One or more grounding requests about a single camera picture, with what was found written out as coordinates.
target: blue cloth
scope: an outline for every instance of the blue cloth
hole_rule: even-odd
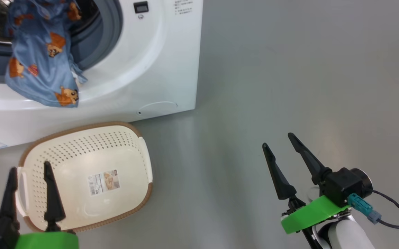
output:
[[[15,0],[6,33],[13,55],[5,82],[22,96],[55,107],[77,107],[87,81],[73,62],[69,28],[81,15],[74,0]]]

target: green mount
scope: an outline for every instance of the green mount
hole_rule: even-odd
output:
[[[349,207],[349,205],[338,207],[323,195],[310,202],[310,204],[291,213],[281,221],[281,225],[287,234],[295,233],[319,224]]]
[[[78,237],[66,232],[29,233],[19,237],[15,249],[78,249]]]

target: white washing machine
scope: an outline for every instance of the white washing machine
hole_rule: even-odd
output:
[[[8,0],[0,0],[0,26]],[[3,83],[11,55],[0,34],[0,148],[103,121],[132,122],[195,108],[202,0],[82,0],[72,54],[89,80],[79,107],[53,108]]]

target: floor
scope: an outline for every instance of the floor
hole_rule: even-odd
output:
[[[151,155],[150,201],[80,233],[81,248],[306,248],[280,226],[287,202],[261,150],[305,200],[310,173],[287,132],[399,201],[399,1],[205,0],[199,71],[195,110],[134,123]],[[0,150],[0,200],[26,147]],[[391,203],[367,200],[399,224]],[[355,216],[376,248],[399,248],[399,230]]]

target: white laundry basket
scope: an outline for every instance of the white laundry basket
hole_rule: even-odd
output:
[[[52,165],[66,218],[62,230],[80,232],[125,218],[148,201],[152,167],[139,131],[128,123],[83,126],[44,137],[21,157],[16,207],[33,231],[47,222],[44,161]],[[20,191],[24,193],[21,200]]]

